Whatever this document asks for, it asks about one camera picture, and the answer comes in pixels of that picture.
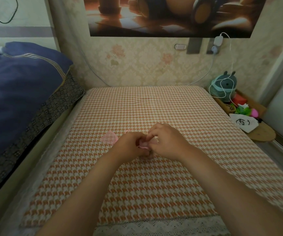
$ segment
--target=black cable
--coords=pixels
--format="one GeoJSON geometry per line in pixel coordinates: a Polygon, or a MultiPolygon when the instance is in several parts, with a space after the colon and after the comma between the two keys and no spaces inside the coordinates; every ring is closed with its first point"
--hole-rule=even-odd
{"type": "Polygon", "coordinates": [[[2,21],[0,21],[0,23],[2,23],[2,24],[8,24],[8,23],[10,23],[10,22],[12,21],[14,15],[16,14],[16,12],[17,12],[17,10],[18,10],[18,6],[19,6],[19,5],[18,5],[18,0],[16,0],[16,3],[17,3],[17,7],[16,7],[16,9],[15,9],[15,11],[14,11],[12,17],[10,18],[10,20],[7,21],[7,22],[2,22],[2,21]]]}

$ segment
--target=white lace trim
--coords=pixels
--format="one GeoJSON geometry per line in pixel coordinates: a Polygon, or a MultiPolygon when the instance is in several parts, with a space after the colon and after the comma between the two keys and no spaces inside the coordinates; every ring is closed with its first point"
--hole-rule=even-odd
{"type": "MultiPolygon", "coordinates": [[[[33,236],[39,230],[39,227],[34,228],[20,228],[20,223],[23,214],[29,207],[29,203],[36,193],[39,185],[45,177],[48,168],[53,162],[53,159],[58,154],[66,137],[69,134],[82,105],[87,99],[87,95],[75,106],[60,131],[57,133],[53,141],[43,153],[40,161],[32,170],[31,174],[21,186],[18,194],[13,199],[12,203],[6,210],[4,216],[0,221],[0,236],[33,236]]],[[[159,235],[224,235],[228,234],[224,222],[220,216],[203,217],[203,218],[183,218],[173,220],[154,220],[154,221],[140,221],[132,223],[124,223],[118,225],[99,226],[96,228],[95,236],[159,236],[159,235]]]]}

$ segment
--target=blue bedding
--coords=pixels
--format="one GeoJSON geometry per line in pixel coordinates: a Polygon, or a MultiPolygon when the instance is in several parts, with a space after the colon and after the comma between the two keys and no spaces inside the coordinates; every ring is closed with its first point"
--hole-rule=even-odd
{"type": "Polygon", "coordinates": [[[64,54],[34,43],[6,44],[0,54],[0,155],[64,83],[72,64],[64,54]]]}

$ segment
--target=framed picture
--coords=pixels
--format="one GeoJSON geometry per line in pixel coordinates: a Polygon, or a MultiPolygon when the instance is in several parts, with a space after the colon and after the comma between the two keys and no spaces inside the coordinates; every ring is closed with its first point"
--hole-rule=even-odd
{"type": "Polygon", "coordinates": [[[84,0],[91,36],[250,38],[266,0],[84,0]]]}

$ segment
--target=floral wallpaper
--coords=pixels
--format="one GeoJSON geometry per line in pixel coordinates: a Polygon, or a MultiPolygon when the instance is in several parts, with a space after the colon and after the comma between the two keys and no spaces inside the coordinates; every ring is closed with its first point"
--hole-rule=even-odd
{"type": "MultiPolygon", "coordinates": [[[[206,54],[208,39],[203,39],[200,54],[177,51],[175,44],[187,44],[188,38],[90,37],[84,0],[49,0],[53,21],[63,53],[74,62],[73,74],[87,89],[104,87],[89,69],[111,86],[186,85],[206,74],[212,56],[206,54]]],[[[283,0],[267,0],[250,39],[224,40],[209,74],[196,85],[206,87],[232,60],[238,88],[254,96],[283,50],[283,0]]]]}

